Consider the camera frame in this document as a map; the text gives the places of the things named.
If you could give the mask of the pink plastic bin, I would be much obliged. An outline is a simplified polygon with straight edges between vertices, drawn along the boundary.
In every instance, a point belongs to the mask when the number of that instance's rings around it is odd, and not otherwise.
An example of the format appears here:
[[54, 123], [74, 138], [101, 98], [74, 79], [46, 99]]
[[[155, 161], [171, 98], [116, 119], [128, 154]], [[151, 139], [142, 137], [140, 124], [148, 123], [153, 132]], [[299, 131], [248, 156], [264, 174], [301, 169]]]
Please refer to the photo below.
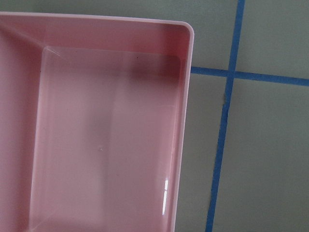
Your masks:
[[0, 229], [172, 232], [194, 30], [0, 14]]

